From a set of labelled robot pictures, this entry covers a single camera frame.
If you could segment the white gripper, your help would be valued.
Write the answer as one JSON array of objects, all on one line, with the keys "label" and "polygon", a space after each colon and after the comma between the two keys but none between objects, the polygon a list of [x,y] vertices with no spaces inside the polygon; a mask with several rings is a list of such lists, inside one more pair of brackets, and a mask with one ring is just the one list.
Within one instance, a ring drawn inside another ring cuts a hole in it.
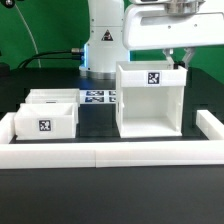
[{"label": "white gripper", "polygon": [[164,49],[173,67],[173,50],[185,48],[188,67],[197,46],[224,44],[224,0],[130,0],[125,11],[123,44],[129,50]]}]

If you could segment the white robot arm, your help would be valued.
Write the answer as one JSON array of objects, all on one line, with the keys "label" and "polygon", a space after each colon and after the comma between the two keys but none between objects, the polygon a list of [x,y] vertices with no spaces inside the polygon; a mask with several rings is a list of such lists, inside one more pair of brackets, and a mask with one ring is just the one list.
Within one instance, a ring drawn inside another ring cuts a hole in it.
[{"label": "white robot arm", "polygon": [[116,63],[133,50],[184,48],[188,63],[198,46],[224,44],[224,0],[88,0],[90,37],[82,76],[113,79]]}]

